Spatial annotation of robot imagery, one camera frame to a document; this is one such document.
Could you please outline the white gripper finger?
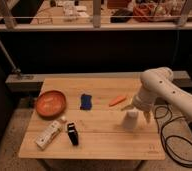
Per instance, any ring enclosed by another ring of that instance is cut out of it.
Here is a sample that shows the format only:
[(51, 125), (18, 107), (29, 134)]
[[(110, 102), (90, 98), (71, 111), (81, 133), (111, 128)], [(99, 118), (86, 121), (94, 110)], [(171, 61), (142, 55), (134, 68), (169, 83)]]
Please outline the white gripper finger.
[(150, 121), (151, 121), (151, 114), (150, 114), (150, 112), (143, 112), (143, 114), (144, 114), (146, 122), (150, 123)]
[(130, 105), (127, 105), (127, 106), (123, 107), (121, 109), (121, 111), (130, 110), (130, 109), (133, 109), (133, 108), (134, 108), (134, 106), (132, 104), (130, 104)]

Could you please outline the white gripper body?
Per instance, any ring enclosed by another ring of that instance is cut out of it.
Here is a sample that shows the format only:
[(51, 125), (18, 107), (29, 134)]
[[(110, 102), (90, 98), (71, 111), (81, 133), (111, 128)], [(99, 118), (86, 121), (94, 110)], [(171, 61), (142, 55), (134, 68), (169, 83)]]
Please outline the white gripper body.
[(139, 95), (135, 95), (132, 99), (132, 105), (144, 112), (150, 112), (154, 106), (154, 102), (155, 98), (152, 96), (140, 97)]

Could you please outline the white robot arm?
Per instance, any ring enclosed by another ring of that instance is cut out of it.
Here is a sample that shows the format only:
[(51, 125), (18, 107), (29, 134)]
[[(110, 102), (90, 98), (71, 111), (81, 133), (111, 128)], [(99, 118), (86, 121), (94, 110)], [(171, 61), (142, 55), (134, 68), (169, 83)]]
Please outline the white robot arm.
[(157, 97), (178, 108), (192, 121), (192, 94), (173, 83), (173, 71), (168, 67), (148, 69), (141, 73), (141, 87), (133, 96), (131, 106), (149, 112)]

